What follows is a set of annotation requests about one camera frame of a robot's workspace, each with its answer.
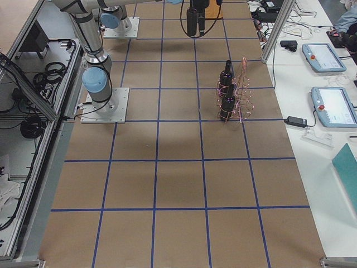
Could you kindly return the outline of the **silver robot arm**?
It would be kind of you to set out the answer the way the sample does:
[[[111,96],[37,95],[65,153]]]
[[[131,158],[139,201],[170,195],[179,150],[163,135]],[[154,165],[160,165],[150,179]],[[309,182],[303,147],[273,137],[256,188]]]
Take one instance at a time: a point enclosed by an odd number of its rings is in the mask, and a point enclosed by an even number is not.
[[[106,28],[118,31],[127,31],[131,29],[131,23],[127,16],[125,5],[146,3],[153,1],[53,1],[55,6],[61,12],[66,12],[71,17],[73,29],[79,38],[85,51],[85,59],[89,66],[99,66],[104,64],[104,69],[110,71],[111,59],[103,48],[99,26],[95,23],[93,10],[99,9],[102,15],[98,15],[100,21]],[[190,38],[199,38],[204,36],[205,32],[205,10],[209,7],[210,1],[190,1],[190,7],[187,10],[187,35]],[[196,37],[197,24],[199,27],[199,37]]]
[[[106,28],[110,28],[120,34],[131,30],[132,24],[128,18],[125,6],[102,8],[101,12],[100,22]]]

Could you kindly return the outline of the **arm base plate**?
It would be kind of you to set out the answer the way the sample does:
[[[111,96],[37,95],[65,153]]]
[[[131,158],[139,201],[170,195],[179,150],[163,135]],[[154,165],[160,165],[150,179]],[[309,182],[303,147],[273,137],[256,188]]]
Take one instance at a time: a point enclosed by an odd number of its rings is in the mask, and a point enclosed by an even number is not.
[[[138,37],[139,17],[127,17],[118,22],[116,28],[105,25],[105,39],[136,39]]]
[[[113,88],[113,93],[109,102],[101,109],[99,103],[92,103],[89,93],[83,109],[84,115],[81,116],[81,123],[124,123],[129,99],[129,88]]]

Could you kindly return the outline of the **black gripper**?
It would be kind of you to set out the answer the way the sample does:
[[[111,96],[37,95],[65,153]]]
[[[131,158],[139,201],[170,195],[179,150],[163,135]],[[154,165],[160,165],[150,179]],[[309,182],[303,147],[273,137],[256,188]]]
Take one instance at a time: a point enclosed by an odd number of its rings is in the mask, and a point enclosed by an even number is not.
[[[209,4],[209,0],[190,0],[190,6],[197,10],[199,32],[205,32],[205,9]]]

